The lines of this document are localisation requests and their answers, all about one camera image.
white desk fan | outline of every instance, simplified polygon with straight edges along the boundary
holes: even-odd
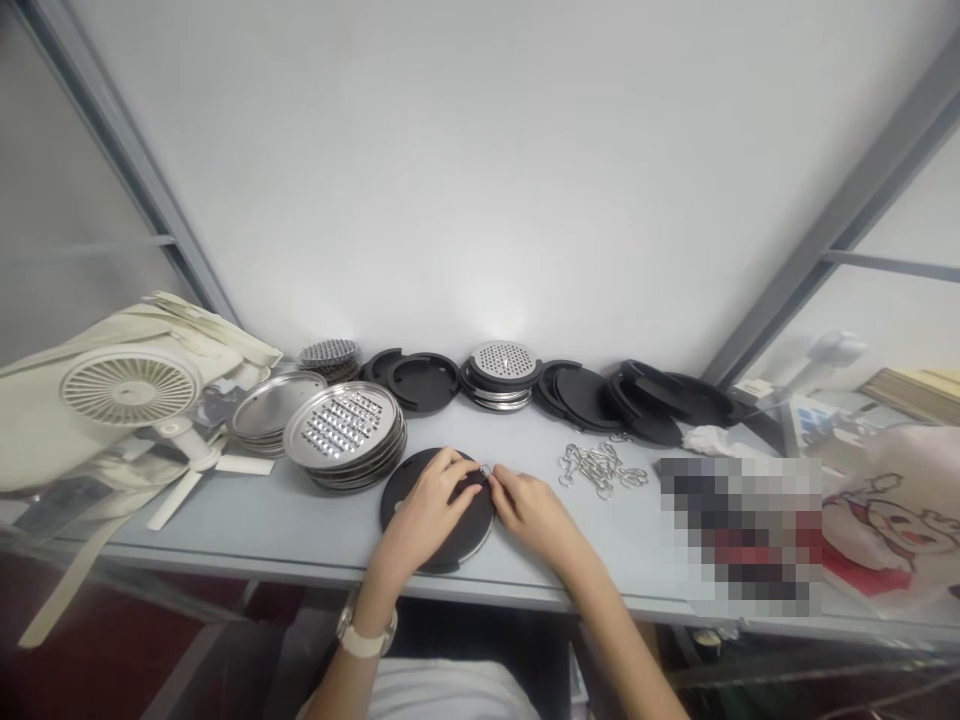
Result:
[[[222,455],[184,413],[203,388],[186,357],[155,345],[110,345],[80,355],[60,383],[61,401],[82,417],[113,427],[152,426],[187,456],[190,469],[147,523],[159,530],[211,468],[269,475],[272,460]]]

wrist watch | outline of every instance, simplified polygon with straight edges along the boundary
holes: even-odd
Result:
[[[393,609],[393,618],[390,620],[390,625],[387,626],[380,637],[365,638],[353,629],[353,611],[357,607],[358,597],[360,597],[359,585],[350,591],[347,604],[344,606],[343,612],[340,613],[340,622],[337,623],[337,637],[340,639],[340,645],[356,658],[365,659],[376,655],[383,657],[390,649],[393,636],[397,633],[397,609]]]

hand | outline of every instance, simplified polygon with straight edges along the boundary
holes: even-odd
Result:
[[[473,498],[483,489],[482,485],[470,485],[448,505],[456,484],[467,473],[479,469],[479,464],[464,460],[453,448],[440,450],[423,469],[417,484],[387,526],[370,559],[368,576],[374,575],[379,581],[386,578],[387,584],[399,594],[410,576],[447,539]]]
[[[490,490],[507,529],[561,576],[596,556],[560,498],[543,480],[497,465],[490,476]]]

stack of metal discs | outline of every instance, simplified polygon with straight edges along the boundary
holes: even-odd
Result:
[[[327,388],[287,424],[283,449],[324,490],[364,490],[389,477],[407,447],[403,412],[375,383]]]
[[[240,400],[227,431],[245,450],[266,457],[283,455],[283,431],[297,409],[327,389],[322,377],[291,372],[255,386]]]
[[[525,345],[495,340],[474,349],[460,367],[460,383],[477,405],[516,412],[530,404],[542,365]]]
[[[297,367],[317,373],[334,385],[360,375],[359,355],[360,347],[353,340],[324,340],[301,350]]]

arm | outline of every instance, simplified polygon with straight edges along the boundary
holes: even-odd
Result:
[[[503,524],[560,576],[597,641],[632,720],[687,720],[603,561],[542,480],[497,465],[490,477]]]
[[[479,468],[456,450],[443,448],[424,469],[370,558],[353,615],[353,628],[361,637],[378,637],[390,624],[407,580],[446,540],[481,489],[473,485],[448,504],[454,486]],[[361,660],[338,648],[310,704],[308,720],[367,717],[379,664],[379,657]]]

